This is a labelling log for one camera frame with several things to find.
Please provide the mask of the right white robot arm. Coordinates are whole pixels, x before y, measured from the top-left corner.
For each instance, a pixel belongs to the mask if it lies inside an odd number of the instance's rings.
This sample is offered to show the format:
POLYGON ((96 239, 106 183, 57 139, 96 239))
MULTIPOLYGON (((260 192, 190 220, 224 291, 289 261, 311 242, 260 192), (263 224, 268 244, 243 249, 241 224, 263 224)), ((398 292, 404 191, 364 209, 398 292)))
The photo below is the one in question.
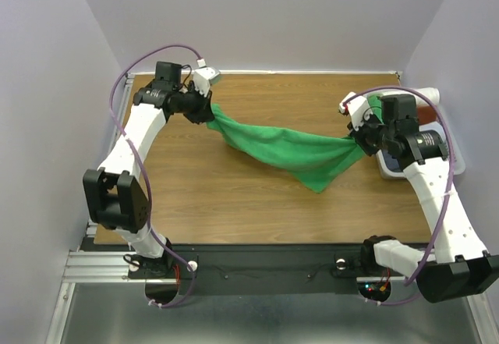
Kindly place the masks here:
POLYGON ((373 112, 373 90, 349 93, 338 106, 350 118, 349 134, 367 155, 392 156, 413 188, 431 232, 425 250, 393 236, 363 242, 359 268, 368 274, 390 269, 416 283, 430 303, 478 295, 498 279, 498 257, 474 231, 455 189, 455 151, 448 130, 422 130, 417 100, 434 102, 417 90, 386 87, 380 114, 373 112))

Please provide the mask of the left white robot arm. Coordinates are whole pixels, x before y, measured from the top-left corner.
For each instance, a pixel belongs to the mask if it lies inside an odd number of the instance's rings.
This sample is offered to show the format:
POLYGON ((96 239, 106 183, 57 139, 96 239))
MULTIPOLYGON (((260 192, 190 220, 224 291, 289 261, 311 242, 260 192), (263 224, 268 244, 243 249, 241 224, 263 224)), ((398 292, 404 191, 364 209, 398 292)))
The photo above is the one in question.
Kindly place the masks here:
POLYGON ((130 271, 157 277, 172 271, 174 259, 171 243, 155 234, 150 223, 151 199, 140 185, 146 178, 143 163, 172 115, 182 114, 195 124, 214 120, 211 88, 220 78, 204 60, 188 83, 182 82, 182 69, 176 63, 157 63, 152 81, 133 95, 128 121, 110 154, 83 175, 90 219, 118 233, 135 250, 125 257, 130 271))

